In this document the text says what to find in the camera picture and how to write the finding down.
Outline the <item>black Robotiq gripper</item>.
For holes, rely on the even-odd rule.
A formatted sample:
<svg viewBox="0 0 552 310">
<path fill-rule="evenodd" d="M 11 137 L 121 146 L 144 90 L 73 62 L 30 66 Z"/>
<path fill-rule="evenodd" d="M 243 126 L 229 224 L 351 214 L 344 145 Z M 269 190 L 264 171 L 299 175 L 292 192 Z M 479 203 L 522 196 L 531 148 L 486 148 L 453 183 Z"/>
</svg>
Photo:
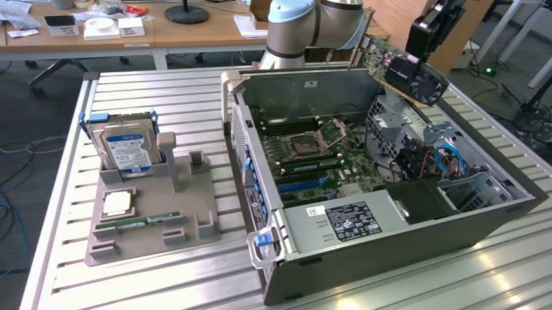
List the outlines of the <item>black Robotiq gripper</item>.
<svg viewBox="0 0 552 310">
<path fill-rule="evenodd" d="M 459 21 L 465 8 L 465 1 L 430 1 L 428 8 L 412 21 L 406 42 L 406 53 L 419 61 L 426 61 L 430 53 L 446 39 L 451 29 Z"/>
</svg>

